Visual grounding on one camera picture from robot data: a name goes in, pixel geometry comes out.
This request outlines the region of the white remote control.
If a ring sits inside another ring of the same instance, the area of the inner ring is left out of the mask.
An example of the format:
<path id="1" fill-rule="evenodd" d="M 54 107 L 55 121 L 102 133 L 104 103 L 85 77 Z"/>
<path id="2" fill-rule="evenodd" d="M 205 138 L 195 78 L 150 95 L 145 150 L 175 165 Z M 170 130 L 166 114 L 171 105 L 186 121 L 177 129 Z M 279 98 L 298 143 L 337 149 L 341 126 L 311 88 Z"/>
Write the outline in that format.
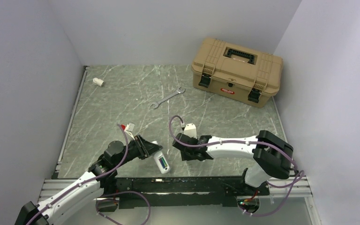
<path id="1" fill-rule="evenodd" d="M 155 161 L 159 171 L 161 172 L 161 174 L 169 173 L 171 168 L 170 168 L 162 150 L 158 150 L 152 156 L 153 156 L 154 161 Z"/>

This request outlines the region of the blue AAA battery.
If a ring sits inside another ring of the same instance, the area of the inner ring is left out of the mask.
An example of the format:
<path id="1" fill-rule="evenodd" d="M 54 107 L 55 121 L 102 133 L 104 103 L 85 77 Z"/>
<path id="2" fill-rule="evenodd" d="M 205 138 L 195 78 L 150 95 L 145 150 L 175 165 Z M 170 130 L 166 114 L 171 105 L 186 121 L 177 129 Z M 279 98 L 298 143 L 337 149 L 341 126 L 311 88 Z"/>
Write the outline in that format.
<path id="1" fill-rule="evenodd" d="M 164 169 L 168 167 L 168 165 L 167 165 L 166 160 L 165 160 L 164 157 L 160 157 L 158 160 L 159 160 L 161 166 L 162 166 Z"/>

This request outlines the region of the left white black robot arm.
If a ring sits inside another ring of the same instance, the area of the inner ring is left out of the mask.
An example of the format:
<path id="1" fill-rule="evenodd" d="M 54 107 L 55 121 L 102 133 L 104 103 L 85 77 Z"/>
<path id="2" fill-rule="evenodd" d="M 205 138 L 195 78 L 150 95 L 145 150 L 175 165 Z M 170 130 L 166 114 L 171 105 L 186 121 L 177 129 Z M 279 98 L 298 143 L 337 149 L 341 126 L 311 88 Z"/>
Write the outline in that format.
<path id="1" fill-rule="evenodd" d="M 162 148 L 157 142 L 148 142 L 140 135 L 125 143 L 109 143 L 98 160 L 75 182 L 44 201 L 24 204 L 15 224 L 58 225 L 93 199 L 109 197 L 120 191 L 116 180 L 120 166 L 135 158 L 146 159 Z"/>

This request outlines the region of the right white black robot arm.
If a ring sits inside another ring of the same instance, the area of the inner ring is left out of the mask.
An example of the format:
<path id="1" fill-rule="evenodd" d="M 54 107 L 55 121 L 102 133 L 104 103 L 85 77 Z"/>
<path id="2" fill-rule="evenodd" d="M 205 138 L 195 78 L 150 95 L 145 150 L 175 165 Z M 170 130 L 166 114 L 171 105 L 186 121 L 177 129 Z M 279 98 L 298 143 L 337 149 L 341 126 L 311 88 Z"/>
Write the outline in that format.
<path id="1" fill-rule="evenodd" d="M 202 135 L 194 138 L 178 133 L 172 146 L 181 152 L 183 161 L 213 160 L 216 158 L 246 158 L 255 164 L 244 170 L 240 190 L 250 195 L 270 178 L 286 180 L 290 177 L 293 147 L 274 135 L 261 130 L 259 135 L 244 138 L 221 138 Z"/>

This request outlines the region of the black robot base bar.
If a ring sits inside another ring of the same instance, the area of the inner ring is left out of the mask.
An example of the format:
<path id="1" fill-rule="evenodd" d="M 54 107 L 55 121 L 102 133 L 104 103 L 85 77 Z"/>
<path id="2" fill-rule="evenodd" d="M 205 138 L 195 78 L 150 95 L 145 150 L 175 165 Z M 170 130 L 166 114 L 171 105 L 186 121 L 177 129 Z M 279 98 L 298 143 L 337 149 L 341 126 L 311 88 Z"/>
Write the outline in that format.
<path id="1" fill-rule="evenodd" d="M 120 186 L 120 209 L 132 209 L 145 205 L 142 198 L 131 192 L 141 193 L 151 206 L 199 206 L 222 205 L 235 207 L 237 198 L 268 196 L 267 183 L 258 188 L 243 184 L 241 176 L 218 177 L 158 177 L 121 178 L 116 177 Z"/>

